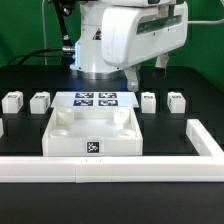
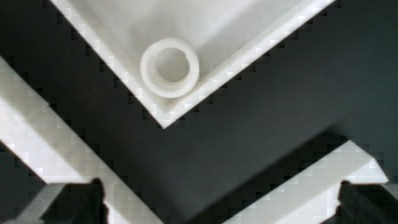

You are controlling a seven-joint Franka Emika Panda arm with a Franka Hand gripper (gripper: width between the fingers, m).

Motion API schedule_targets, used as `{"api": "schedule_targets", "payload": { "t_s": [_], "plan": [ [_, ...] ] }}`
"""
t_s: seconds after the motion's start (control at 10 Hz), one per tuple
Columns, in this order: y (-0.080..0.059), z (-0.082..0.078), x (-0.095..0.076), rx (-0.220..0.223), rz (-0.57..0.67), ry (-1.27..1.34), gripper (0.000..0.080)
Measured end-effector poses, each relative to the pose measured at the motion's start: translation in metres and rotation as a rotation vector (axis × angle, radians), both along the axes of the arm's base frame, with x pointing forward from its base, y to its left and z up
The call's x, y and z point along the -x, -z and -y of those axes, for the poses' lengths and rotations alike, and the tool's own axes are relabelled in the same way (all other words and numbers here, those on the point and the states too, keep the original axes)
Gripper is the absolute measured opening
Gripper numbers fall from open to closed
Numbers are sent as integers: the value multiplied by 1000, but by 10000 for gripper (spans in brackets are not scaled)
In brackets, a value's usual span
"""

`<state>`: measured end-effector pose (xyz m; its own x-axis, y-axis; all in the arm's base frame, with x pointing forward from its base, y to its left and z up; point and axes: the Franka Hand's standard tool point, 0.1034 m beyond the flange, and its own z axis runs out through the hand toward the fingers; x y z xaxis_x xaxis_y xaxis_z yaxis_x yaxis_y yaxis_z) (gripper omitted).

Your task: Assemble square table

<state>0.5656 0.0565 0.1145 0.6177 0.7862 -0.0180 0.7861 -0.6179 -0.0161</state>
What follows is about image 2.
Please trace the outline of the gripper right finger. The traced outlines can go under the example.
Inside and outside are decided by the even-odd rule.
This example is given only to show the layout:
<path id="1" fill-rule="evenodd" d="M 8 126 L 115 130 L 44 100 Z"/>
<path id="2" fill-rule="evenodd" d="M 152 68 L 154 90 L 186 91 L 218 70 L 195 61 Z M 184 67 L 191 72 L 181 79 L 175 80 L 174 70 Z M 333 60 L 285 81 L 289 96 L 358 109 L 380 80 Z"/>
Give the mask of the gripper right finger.
<path id="1" fill-rule="evenodd" d="M 398 224 L 398 184 L 341 183 L 341 224 Z"/>

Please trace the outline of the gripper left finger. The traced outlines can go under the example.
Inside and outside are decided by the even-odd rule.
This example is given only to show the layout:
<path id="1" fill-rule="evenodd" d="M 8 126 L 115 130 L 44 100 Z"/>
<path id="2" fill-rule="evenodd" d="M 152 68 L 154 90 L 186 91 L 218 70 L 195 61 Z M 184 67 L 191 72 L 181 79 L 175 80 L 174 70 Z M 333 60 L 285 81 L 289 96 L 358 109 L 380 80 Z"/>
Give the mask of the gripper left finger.
<path id="1" fill-rule="evenodd" d="M 12 219 L 12 224 L 108 224 L 101 180 L 49 184 Z"/>

